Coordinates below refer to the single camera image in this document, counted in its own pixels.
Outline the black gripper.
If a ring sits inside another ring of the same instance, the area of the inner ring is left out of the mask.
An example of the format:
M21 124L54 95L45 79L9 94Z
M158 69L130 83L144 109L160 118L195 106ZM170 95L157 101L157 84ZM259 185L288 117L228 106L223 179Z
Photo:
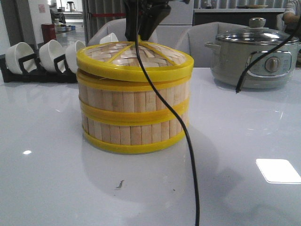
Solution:
M171 11L169 0L125 0L123 3L126 12L125 37L128 41L134 41L138 34L142 40L149 40Z

